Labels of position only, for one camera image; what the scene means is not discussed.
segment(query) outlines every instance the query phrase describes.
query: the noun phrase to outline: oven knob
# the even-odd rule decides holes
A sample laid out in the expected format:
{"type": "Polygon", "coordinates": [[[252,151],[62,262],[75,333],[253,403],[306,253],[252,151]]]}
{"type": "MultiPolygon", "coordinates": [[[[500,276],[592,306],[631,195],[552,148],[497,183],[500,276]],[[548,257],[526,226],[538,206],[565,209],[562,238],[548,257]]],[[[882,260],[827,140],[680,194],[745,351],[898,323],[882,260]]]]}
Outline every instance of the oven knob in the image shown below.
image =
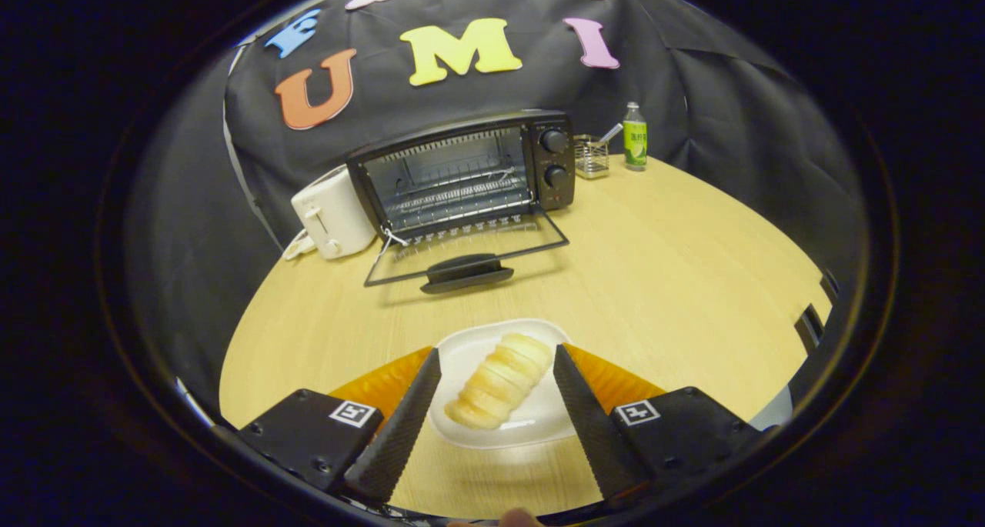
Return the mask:
{"type": "Polygon", "coordinates": [[[549,165],[546,172],[544,172],[544,180],[553,189],[566,183],[570,176],[571,174],[567,172],[567,169],[564,169],[560,165],[549,165]]]}
{"type": "Polygon", "coordinates": [[[548,128],[541,134],[541,146],[551,153],[557,153],[567,148],[567,135],[558,128],[548,128]]]}

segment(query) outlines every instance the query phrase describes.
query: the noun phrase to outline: bottle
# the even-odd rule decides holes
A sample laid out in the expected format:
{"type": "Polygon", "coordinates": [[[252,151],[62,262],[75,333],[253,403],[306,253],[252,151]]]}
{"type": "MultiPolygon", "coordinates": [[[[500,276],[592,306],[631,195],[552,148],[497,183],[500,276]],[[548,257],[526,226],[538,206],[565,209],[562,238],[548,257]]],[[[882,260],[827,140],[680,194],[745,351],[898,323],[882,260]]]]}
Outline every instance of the bottle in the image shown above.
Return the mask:
{"type": "Polygon", "coordinates": [[[634,172],[646,169],[646,120],[639,104],[630,102],[623,118],[623,141],[626,143],[626,168],[634,172]]]}

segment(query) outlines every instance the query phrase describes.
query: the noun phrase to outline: white plate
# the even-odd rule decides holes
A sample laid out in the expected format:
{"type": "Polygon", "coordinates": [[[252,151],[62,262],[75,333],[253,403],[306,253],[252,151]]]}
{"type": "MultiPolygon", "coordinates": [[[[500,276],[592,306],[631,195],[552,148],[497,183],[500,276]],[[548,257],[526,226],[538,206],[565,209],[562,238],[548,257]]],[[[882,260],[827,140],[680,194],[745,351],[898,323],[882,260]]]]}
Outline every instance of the white plate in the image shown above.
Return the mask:
{"type": "Polygon", "coordinates": [[[493,353],[506,333],[528,335],[551,347],[571,342],[560,327],[542,319],[513,319],[447,335],[437,344],[441,358],[441,381],[434,391],[428,411],[434,430],[447,442],[466,449],[492,450],[574,436],[574,425],[571,425],[571,418],[567,415],[553,377],[553,361],[544,379],[499,429],[469,429],[444,415],[444,405],[458,398],[465,381],[478,369],[479,363],[493,353]]]}

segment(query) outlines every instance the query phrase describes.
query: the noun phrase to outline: blue letter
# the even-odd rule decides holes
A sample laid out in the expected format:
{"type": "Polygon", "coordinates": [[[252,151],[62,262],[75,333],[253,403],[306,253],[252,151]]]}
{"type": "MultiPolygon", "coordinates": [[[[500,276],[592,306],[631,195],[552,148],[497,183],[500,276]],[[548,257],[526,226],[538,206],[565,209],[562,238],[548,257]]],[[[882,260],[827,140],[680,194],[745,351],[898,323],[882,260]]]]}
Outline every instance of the blue letter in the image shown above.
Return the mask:
{"type": "Polygon", "coordinates": [[[307,14],[300,16],[296,22],[288,25],[282,32],[275,34],[263,47],[266,48],[273,44],[275,47],[281,49],[281,58],[288,57],[296,48],[305,44],[306,40],[313,36],[314,26],[318,25],[318,19],[314,18],[314,16],[318,15],[320,11],[321,9],[313,9],[307,12],[307,14]]]}

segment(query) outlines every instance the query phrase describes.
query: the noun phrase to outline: pink letter i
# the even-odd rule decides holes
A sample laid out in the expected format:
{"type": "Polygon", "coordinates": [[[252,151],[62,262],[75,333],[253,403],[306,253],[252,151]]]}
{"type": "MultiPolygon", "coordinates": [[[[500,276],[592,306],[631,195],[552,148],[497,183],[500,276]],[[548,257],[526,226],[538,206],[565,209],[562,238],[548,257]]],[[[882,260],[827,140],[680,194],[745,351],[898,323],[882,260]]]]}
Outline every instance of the pink letter i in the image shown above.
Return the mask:
{"type": "Polygon", "coordinates": [[[571,25],[578,35],[581,49],[584,51],[584,56],[581,57],[582,64],[590,68],[609,68],[609,70],[619,68],[619,60],[612,57],[609,48],[606,47],[606,41],[602,40],[602,23],[581,18],[564,18],[564,22],[571,25]]]}

